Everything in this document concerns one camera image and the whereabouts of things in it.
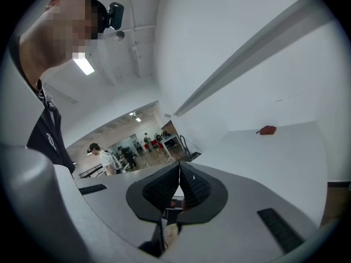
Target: person in white shirt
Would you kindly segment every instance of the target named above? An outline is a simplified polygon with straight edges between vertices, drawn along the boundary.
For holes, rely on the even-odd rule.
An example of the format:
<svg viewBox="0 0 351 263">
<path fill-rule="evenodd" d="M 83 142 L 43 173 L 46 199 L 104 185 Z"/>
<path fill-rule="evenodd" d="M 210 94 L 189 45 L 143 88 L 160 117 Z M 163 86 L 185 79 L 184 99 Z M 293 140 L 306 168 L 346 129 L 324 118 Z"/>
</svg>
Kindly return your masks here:
<svg viewBox="0 0 351 263">
<path fill-rule="evenodd" d="M 90 144 L 88 152 L 91 152 L 95 156 L 99 156 L 106 175 L 122 173 L 122 166 L 120 165 L 117 158 L 112 153 L 106 150 L 101 150 L 100 146 L 97 143 Z"/>
</svg>

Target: person in black clothing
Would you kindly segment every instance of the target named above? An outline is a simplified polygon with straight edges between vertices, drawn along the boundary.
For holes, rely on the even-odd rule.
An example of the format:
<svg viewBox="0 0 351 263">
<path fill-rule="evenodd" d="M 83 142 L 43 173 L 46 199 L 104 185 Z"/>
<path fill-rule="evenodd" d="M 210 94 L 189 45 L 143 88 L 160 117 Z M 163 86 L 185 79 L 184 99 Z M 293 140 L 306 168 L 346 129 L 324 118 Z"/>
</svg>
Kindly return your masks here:
<svg viewBox="0 0 351 263">
<path fill-rule="evenodd" d="M 71 173 L 75 166 L 62 139 L 61 115 L 44 92 L 40 77 L 81 53 L 86 40 L 98 38 L 106 15 L 106 8 L 96 0 L 51 0 L 39 19 L 21 36 L 12 36 L 8 44 L 16 68 L 45 106 L 27 146 Z"/>
<path fill-rule="evenodd" d="M 134 161 L 133 153 L 131 151 L 129 151 L 127 148 L 122 148 L 122 146 L 120 146 L 118 150 L 122 152 L 122 155 L 124 155 L 124 157 L 126 158 L 127 162 L 131 166 L 131 169 L 137 166 L 137 163 Z"/>
</svg>

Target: black t-shirt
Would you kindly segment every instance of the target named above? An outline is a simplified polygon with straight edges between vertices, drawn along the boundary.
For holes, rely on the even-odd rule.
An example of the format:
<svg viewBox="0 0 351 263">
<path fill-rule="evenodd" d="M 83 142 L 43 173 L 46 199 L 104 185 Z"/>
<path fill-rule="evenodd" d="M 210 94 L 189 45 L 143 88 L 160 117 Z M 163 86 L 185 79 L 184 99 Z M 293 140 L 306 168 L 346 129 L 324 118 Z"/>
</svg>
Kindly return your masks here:
<svg viewBox="0 0 351 263">
<path fill-rule="evenodd" d="M 38 80 L 38 90 L 36 90 L 27 80 L 20 62 L 19 39 L 20 36 L 13 36 L 9 41 L 8 46 L 11 57 L 24 80 L 27 82 L 29 87 L 31 87 L 32 91 L 37 95 L 45 107 L 33 129 L 31 136 L 29 137 L 27 147 L 42 152 L 52 161 L 53 164 L 63 165 L 67 167 L 71 173 L 73 173 L 75 166 L 73 165 L 72 160 L 66 151 L 62 139 L 61 115 L 57 108 L 54 108 L 54 110 L 51 111 L 55 121 L 54 124 L 49 106 L 45 100 L 42 82 Z"/>
<path fill-rule="evenodd" d="M 126 158 L 133 157 L 133 154 L 127 148 L 122 148 L 121 152 Z"/>
</svg>

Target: ceiling light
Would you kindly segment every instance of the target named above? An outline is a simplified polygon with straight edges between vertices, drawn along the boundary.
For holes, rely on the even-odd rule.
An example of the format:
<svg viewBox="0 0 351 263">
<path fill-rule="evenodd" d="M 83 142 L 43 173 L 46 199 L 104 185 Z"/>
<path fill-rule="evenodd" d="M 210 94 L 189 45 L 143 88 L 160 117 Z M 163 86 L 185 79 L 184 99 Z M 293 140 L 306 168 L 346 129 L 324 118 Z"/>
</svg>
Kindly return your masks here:
<svg viewBox="0 0 351 263">
<path fill-rule="evenodd" d="M 94 68 L 90 65 L 89 61 L 86 59 L 85 53 L 78 53 L 78 57 L 73 59 L 79 68 L 89 75 L 94 72 Z"/>
</svg>

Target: wooden floor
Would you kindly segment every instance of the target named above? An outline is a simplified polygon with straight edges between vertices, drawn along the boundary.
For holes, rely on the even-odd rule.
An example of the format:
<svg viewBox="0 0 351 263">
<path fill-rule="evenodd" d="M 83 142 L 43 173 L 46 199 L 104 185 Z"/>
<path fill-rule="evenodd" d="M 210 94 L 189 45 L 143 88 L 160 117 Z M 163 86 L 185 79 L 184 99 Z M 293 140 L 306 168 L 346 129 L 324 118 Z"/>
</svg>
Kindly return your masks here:
<svg viewBox="0 0 351 263">
<path fill-rule="evenodd" d="M 350 204 L 350 201 L 351 192 L 348 191 L 347 187 L 329 187 L 320 227 L 340 219 Z"/>
<path fill-rule="evenodd" d="M 175 161 L 183 161 L 185 153 L 182 147 L 175 146 L 168 149 L 171 157 L 166 155 L 165 151 L 160 148 L 154 149 L 151 153 L 145 153 L 140 157 L 135 158 L 137 166 L 133 170 L 145 169 L 148 167 L 154 167 L 156 165 L 167 165 L 172 164 Z"/>
</svg>

